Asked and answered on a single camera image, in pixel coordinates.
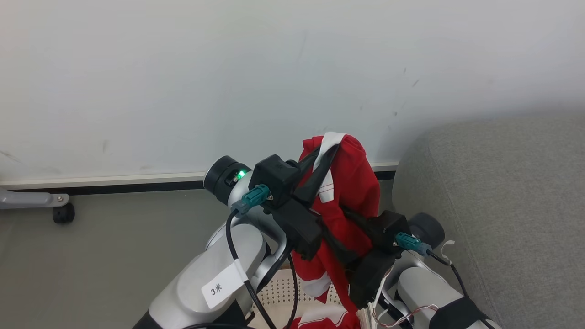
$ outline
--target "gray floor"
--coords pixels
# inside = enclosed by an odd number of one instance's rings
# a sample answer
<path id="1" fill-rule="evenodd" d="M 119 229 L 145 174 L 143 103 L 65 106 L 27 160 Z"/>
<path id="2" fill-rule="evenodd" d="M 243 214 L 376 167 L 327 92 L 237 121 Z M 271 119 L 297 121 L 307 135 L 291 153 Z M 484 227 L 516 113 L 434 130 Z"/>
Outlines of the gray floor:
<path id="1" fill-rule="evenodd" d="M 72 201 L 65 227 L 50 209 L 0 210 L 0 328 L 132 328 L 229 214 L 204 190 Z"/>

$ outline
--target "baseboard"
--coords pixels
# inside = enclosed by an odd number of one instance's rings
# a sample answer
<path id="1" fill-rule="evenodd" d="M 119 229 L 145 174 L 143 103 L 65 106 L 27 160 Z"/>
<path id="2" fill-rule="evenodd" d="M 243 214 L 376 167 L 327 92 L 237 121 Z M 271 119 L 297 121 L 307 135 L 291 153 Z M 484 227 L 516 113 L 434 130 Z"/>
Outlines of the baseboard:
<path id="1" fill-rule="evenodd" d="M 379 180 L 393 179 L 398 162 L 372 163 Z M 203 188 L 205 172 L 144 174 L 70 179 L 0 181 L 0 187 L 19 191 L 50 191 L 69 195 L 193 190 Z"/>

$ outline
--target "black wheel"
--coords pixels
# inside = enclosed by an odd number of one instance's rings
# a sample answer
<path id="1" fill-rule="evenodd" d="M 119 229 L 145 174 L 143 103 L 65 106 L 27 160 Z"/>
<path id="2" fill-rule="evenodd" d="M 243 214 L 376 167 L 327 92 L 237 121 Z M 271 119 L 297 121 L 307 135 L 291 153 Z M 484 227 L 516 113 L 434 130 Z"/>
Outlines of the black wheel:
<path id="1" fill-rule="evenodd" d="M 53 207 L 53 221 L 57 224 L 69 224 L 75 218 L 75 208 L 68 203 L 61 207 Z"/>
<path id="2" fill-rule="evenodd" d="M 443 226 L 429 214 L 418 213 L 412 216 L 408 221 L 408 226 L 415 237 L 429 244 L 432 249 L 438 247 L 445 240 Z"/>

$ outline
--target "gray fabric sofa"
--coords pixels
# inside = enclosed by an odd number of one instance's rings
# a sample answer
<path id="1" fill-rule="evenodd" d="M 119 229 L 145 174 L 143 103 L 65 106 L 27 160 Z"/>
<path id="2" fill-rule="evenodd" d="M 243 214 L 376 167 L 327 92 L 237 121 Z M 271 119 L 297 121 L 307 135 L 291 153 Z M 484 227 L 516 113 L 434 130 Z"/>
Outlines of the gray fabric sofa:
<path id="1" fill-rule="evenodd" d="M 585 328 L 585 116 L 425 133 L 398 166 L 393 202 L 441 222 L 456 242 L 445 254 L 502 328 Z"/>

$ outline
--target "red and white garment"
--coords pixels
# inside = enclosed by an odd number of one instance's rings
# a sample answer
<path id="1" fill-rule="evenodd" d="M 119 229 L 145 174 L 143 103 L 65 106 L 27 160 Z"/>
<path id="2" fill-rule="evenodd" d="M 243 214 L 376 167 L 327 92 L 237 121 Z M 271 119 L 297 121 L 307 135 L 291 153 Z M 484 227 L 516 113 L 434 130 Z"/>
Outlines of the red and white garment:
<path id="1" fill-rule="evenodd" d="M 323 305 L 294 319 L 290 329 L 360 329 L 360 320 L 341 306 Z"/>
<path id="2" fill-rule="evenodd" d="M 313 209 L 320 213 L 330 232 L 347 249 L 363 256 L 371 249 L 371 241 L 354 223 L 345 218 L 339 206 L 342 204 L 366 218 L 378 215 L 380 185 L 366 159 L 362 145 L 350 135 L 328 132 L 325 136 L 304 140 L 301 159 L 322 146 L 315 161 L 314 167 L 317 167 L 321 156 L 337 144 L 339 149 L 321 185 L 319 197 L 313 203 Z M 303 178 L 301 184 L 308 177 L 309 174 Z M 311 261 L 302 260 L 295 252 L 292 255 L 306 294 L 324 303 L 329 287 L 333 283 L 345 309 L 351 314 L 357 312 L 357 307 L 348 295 L 349 283 L 342 265 L 324 240 L 321 241 L 321 247 Z"/>

